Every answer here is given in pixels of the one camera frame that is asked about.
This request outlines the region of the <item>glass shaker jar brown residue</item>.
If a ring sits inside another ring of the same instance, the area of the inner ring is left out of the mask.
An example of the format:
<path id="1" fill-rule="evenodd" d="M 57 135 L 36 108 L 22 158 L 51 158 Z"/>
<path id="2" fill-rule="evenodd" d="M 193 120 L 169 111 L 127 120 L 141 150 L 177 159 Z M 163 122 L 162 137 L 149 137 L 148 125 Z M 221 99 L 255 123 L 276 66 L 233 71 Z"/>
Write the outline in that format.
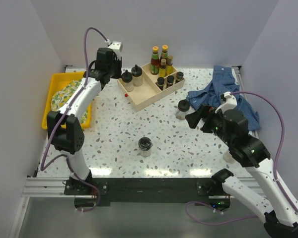
<path id="1" fill-rule="evenodd" d="M 184 120 L 187 112 L 190 109 L 190 103 L 186 99 L 180 100 L 177 106 L 176 118 Z"/>

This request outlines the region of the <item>glass shaker jar white powder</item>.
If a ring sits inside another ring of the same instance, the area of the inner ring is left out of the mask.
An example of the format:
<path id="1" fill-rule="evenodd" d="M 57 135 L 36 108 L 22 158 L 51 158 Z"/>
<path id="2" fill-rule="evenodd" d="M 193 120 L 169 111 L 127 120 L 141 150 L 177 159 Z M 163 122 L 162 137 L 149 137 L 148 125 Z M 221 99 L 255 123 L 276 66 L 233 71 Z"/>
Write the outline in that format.
<path id="1" fill-rule="evenodd" d="M 132 73 L 132 76 L 133 76 L 134 86 L 137 86 L 137 87 L 142 86 L 142 84 L 143 84 L 143 71 L 142 71 L 142 68 L 136 64 L 134 67 L 132 67 L 131 73 Z"/>

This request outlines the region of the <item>sauce bottle green label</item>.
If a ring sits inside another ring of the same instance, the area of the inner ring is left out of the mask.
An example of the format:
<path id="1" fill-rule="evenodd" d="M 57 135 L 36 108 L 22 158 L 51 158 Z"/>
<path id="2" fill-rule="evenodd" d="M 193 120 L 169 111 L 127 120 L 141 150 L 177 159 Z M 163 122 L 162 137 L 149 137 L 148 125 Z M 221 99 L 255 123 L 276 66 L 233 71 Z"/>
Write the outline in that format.
<path id="1" fill-rule="evenodd" d="M 162 59 L 167 60 L 167 58 L 168 58 L 168 45 L 163 45 L 161 50 L 161 55 L 160 55 L 160 61 Z"/>
<path id="2" fill-rule="evenodd" d="M 152 48 L 152 55 L 150 60 L 150 72 L 152 75 L 157 75 L 159 73 L 159 54 L 158 54 L 158 46 L 154 46 Z"/>

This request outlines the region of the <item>beige wooden divided box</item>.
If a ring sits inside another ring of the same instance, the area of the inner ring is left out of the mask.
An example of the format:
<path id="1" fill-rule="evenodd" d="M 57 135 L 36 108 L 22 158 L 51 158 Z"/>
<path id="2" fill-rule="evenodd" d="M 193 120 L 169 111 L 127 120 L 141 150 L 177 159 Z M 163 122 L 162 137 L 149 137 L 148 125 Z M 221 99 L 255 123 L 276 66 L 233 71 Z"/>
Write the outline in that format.
<path id="1" fill-rule="evenodd" d="M 171 75 L 173 75 L 175 78 L 174 84 L 171 87 L 167 88 L 167 77 L 165 77 L 164 89 L 163 91 L 161 91 L 156 84 L 158 75 L 152 75 L 150 72 L 150 63 L 141 66 L 141 68 L 143 71 L 143 84 L 139 87 L 135 86 L 133 91 L 127 92 L 125 90 L 125 88 L 122 85 L 121 78 L 117 81 L 117 84 L 123 91 L 123 94 L 128 94 L 128 97 L 126 98 L 130 101 L 136 112 L 176 92 L 177 90 L 181 89 L 185 84 L 184 77 L 182 81 L 176 83 L 176 74 L 178 71 L 175 67 L 173 67 L 173 72 L 171 73 Z"/>

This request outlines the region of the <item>small dark spice jar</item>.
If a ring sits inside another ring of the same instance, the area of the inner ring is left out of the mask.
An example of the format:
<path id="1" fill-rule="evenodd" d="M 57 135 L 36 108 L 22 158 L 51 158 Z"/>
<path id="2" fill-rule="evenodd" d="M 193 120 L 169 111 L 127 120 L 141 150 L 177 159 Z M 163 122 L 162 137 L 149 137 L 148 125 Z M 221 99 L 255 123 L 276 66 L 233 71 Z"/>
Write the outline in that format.
<path id="1" fill-rule="evenodd" d="M 184 76 L 184 73 L 183 72 L 181 72 L 181 71 L 177 72 L 177 74 L 176 74 L 176 83 L 182 81 L 183 80 L 183 76 Z"/>

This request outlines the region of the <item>spice jar black lid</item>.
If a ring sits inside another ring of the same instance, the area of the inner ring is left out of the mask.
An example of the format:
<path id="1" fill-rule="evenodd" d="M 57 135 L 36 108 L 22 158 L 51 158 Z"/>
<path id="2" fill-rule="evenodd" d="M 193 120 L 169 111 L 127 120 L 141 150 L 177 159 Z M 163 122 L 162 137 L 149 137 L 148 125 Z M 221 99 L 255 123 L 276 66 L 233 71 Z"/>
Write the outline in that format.
<path id="1" fill-rule="evenodd" d="M 167 76 L 167 83 L 166 83 L 166 87 L 171 87 L 174 84 L 174 76 L 173 75 L 169 75 Z"/>
<path id="2" fill-rule="evenodd" d="M 163 78 L 163 77 L 159 77 L 159 78 L 157 79 L 156 84 L 157 84 L 158 88 L 159 88 L 161 91 L 163 91 L 163 89 L 164 89 L 164 78 Z"/>

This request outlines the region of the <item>small yellow oil bottle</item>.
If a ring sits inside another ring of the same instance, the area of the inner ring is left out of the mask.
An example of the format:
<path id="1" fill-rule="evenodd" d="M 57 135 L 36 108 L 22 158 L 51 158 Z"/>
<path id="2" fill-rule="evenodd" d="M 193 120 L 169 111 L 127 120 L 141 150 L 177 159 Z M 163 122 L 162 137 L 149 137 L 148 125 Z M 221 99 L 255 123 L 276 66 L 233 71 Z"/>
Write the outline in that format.
<path id="1" fill-rule="evenodd" d="M 173 56 L 168 56 L 166 59 L 166 75 L 173 72 Z"/>
<path id="2" fill-rule="evenodd" d="M 162 58 L 160 61 L 160 67 L 159 67 L 159 77 L 165 77 L 166 76 L 166 59 Z"/>

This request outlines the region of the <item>glass jar black rim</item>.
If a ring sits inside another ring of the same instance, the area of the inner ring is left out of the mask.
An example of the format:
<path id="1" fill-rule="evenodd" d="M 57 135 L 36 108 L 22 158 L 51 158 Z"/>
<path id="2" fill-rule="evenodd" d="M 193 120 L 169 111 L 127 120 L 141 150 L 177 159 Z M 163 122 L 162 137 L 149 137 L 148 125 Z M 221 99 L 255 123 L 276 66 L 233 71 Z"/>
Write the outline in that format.
<path id="1" fill-rule="evenodd" d="M 151 155 L 153 143 L 148 137 L 140 138 L 138 146 L 142 157 L 149 157 Z"/>

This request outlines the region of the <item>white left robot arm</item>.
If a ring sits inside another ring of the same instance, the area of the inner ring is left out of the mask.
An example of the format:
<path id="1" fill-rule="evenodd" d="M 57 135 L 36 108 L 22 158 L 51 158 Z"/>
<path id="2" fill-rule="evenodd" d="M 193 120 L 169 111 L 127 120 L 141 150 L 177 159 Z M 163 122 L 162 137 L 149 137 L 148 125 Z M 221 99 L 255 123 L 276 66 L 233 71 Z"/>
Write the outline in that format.
<path id="1" fill-rule="evenodd" d="M 77 180 L 75 188 L 81 194 L 93 189 L 91 171 L 82 153 L 84 133 L 80 120 L 92 100 L 103 90 L 110 79 L 119 79 L 122 74 L 122 45 L 113 42 L 106 48 L 99 48 L 96 59 L 87 64 L 81 83 L 70 99 L 58 110 L 47 114 L 48 143 L 61 152 L 71 173 Z"/>

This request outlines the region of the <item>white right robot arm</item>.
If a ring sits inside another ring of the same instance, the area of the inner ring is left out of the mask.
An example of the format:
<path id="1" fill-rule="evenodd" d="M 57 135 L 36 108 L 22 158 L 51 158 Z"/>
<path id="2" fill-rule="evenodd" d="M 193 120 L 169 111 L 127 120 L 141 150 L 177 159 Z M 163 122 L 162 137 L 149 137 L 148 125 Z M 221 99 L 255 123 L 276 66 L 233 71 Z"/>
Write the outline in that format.
<path id="1" fill-rule="evenodd" d="M 253 176 L 264 196 L 244 185 L 231 171 L 222 169 L 212 176 L 211 188 L 215 194 L 227 193 L 250 209 L 263 222 L 272 238 L 298 238 L 298 201 L 285 188 L 284 182 L 274 178 L 270 153 L 265 145 L 248 133 L 248 120 L 243 113 L 230 109 L 216 111 L 210 106 L 201 106 L 196 112 L 186 115 L 190 128 L 199 121 L 201 131 L 216 135 L 232 157 Z"/>

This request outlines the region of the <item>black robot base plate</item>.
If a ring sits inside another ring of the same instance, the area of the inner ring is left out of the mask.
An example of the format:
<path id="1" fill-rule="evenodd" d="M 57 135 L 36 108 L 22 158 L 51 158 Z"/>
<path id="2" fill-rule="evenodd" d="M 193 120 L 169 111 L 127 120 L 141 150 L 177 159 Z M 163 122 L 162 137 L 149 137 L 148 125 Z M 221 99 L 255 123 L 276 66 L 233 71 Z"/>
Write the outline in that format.
<path id="1" fill-rule="evenodd" d="M 74 196 L 75 208 L 112 203 L 187 203 L 198 201 L 220 211 L 230 207 L 230 197 L 210 178 L 92 178 L 89 183 L 64 181 L 64 194 Z"/>

